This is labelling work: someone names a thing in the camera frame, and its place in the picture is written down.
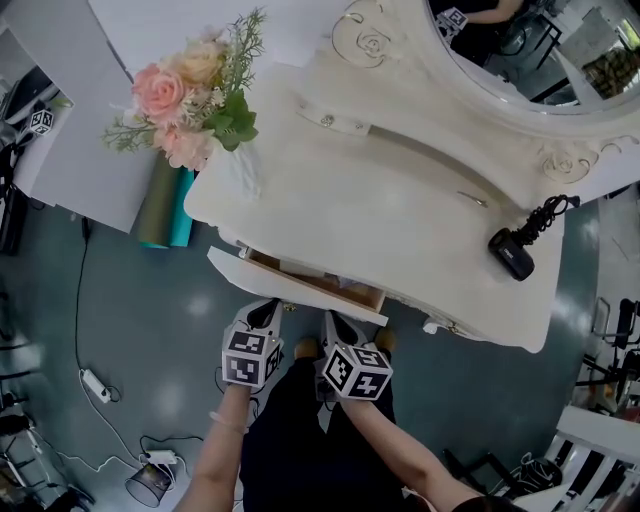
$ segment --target oval mirror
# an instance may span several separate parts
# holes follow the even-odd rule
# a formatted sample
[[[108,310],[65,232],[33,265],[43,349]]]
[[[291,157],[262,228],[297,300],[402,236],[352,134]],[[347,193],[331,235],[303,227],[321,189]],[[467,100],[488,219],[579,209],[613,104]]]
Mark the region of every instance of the oval mirror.
[[[425,1],[451,57],[503,102],[588,114],[640,93],[640,0]]]

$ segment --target drawer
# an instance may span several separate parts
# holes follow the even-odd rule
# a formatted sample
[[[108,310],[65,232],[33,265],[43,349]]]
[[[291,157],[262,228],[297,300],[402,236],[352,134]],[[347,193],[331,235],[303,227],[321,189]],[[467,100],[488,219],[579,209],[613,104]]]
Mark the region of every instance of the drawer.
[[[250,293],[387,325],[387,317],[380,314],[385,292],[373,286],[358,283],[340,288],[335,276],[290,275],[279,270],[279,259],[251,248],[244,259],[215,247],[209,249],[207,257],[227,281]]]

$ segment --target artificial flower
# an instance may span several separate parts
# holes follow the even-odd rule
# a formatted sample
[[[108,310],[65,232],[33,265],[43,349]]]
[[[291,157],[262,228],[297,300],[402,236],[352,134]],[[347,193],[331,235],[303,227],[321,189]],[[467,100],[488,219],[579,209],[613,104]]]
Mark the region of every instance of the artificial flower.
[[[192,42],[183,53],[174,55],[171,67],[190,86],[209,86],[224,65],[225,49],[214,41]]]
[[[171,125],[156,130],[153,147],[164,150],[171,167],[201,171],[211,156],[213,138],[206,131],[189,131],[185,127]]]
[[[131,90],[138,108],[153,123],[164,126],[179,120],[186,87],[178,73],[149,64],[136,74]]]

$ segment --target pink rose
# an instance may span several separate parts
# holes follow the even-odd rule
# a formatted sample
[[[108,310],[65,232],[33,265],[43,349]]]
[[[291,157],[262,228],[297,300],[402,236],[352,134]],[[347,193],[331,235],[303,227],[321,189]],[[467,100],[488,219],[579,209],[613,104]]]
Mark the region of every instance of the pink rose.
[[[156,130],[153,146],[165,151],[171,167],[201,171],[213,150],[213,140],[206,132],[190,132],[170,126]]]
[[[175,71],[149,64],[136,74],[131,91],[138,108],[151,122],[166,125],[179,119],[186,90]]]

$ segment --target green leaf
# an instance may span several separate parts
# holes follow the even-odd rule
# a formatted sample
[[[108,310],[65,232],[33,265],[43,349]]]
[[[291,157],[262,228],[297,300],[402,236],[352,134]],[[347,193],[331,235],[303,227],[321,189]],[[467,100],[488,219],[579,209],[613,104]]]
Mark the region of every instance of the green leaf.
[[[244,132],[253,128],[256,122],[256,113],[247,111],[245,114],[235,118],[231,128],[236,132]]]
[[[229,153],[235,151],[236,149],[238,149],[238,146],[240,145],[240,143],[238,142],[237,144],[231,144],[229,146],[225,146],[224,144],[222,145],[222,147],[224,149],[226,149],[227,151],[229,151]]]
[[[233,123],[233,117],[216,112],[211,114],[205,122],[202,124],[207,130],[215,130],[216,132],[223,132]]]
[[[218,138],[218,140],[220,141],[220,143],[226,148],[227,146],[234,146],[237,144],[240,144],[242,142],[242,140],[240,139],[239,135],[237,133],[222,133],[220,135],[218,135],[216,133],[216,137]]]
[[[238,132],[237,136],[241,142],[249,142],[253,140],[258,135],[258,130],[256,130],[253,126],[243,132]]]
[[[247,105],[247,100],[244,99],[244,91],[242,89],[227,96],[225,110],[226,114],[234,119],[243,117],[249,112],[249,105]]]

